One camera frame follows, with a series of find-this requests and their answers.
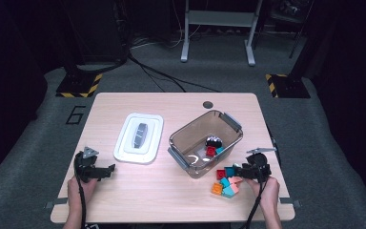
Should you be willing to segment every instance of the white lid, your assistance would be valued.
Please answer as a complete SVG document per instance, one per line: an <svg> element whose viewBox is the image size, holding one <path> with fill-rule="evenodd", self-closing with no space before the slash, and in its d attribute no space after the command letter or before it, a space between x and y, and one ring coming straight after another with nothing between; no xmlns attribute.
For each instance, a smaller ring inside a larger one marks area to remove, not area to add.
<svg viewBox="0 0 366 229"><path fill-rule="evenodd" d="M146 164L157 154L162 136L163 118L154 114L129 114L114 148L121 161Z"/></svg>

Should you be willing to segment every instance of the gray carpet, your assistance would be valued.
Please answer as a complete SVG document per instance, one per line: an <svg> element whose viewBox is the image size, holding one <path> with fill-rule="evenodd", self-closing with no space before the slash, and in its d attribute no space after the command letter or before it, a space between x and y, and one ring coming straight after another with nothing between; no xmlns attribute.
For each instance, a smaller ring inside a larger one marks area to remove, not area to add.
<svg viewBox="0 0 366 229"><path fill-rule="evenodd" d="M266 73L289 73L301 50L289 59L294 40L288 35L261 36L249 67L241 36L202 37L193 41L189 61L180 62L182 44L132 49L144 64L174 77L224 93L257 95L267 124L280 150L282 171L290 195L302 207L284 228L366 228L366 189L330 134L314 85L303 79L311 99L272 98ZM96 69L103 66L85 66ZM31 122L0 166L0 228L61 228L50 221L48 201L56 198L94 97L55 97L62 69L46 74L49 89ZM173 83L156 80L168 93L181 92ZM182 84L187 92L210 92ZM136 64L103 74L97 93L162 92ZM66 125L74 106L86 106L79 125ZM138 225L156 228L158 225ZM240 223L232 223L237 228ZM256 222L253 228L264 228Z"/></svg>

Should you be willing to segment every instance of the clear plastic bin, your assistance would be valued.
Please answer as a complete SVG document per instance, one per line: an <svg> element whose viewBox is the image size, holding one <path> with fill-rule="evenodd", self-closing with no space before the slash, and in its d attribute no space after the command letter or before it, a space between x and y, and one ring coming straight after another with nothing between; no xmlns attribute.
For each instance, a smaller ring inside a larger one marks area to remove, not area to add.
<svg viewBox="0 0 366 229"><path fill-rule="evenodd" d="M207 156L206 140L212 135L222 140L223 151ZM233 117L213 110L173 133L169 153L190 177L200 178L226 158L242 137L242 127Z"/></svg>

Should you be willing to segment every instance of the teal block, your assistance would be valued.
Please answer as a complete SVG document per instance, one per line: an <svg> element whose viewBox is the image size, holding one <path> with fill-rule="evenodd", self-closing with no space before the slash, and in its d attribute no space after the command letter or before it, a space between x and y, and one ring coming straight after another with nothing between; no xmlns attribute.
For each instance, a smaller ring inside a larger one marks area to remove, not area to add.
<svg viewBox="0 0 366 229"><path fill-rule="evenodd" d="M224 151L224 147L219 147L218 149L215 150L215 152L219 155L221 154L221 152Z"/></svg>
<svg viewBox="0 0 366 229"><path fill-rule="evenodd" d="M234 167L225 167L225 174L227 177L234 176Z"/></svg>
<svg viewBox="0 0 366 229"><path fill-rule="evenodd" d="M229 187L231 185L231 183L225 177L223 177L219 181L219 183L221 183L224 188Z"/></svg>
<svg viewBox="0 0 366 229"><path fill-rule="evenodd" d="M222 190L222 196L225 198L232 198L234 196L234 190L231 186L228 186Z"/></svg>

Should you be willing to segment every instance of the box handle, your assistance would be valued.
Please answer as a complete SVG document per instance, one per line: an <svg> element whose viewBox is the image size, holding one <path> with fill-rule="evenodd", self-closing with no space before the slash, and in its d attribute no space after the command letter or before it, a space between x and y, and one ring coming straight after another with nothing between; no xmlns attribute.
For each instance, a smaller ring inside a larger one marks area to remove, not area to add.
<svg viewBox="0 0 366 229"><path fill-rule="evenodd" d="M238 121L236 121L236 119L234 119L228 113L219 114L219 117L222 120L224 120L226 123L228 123L228 125L230 125L237 133L239 132L239 130L242 129L242 126L240 125L240 123Z"/></svg>
<svg viewBox="0 0 366 229"><path fill-rule="evenodd" d="M171 147L168 149L168 152L171 154L171 156L174 158L174 160L177 162L177 164L180 165L180 167L183 170L188 170L189 169L189 165L186 163L186 161L184 161L178 154L178 152L176 152L174 149L172 149Z"/></svg>

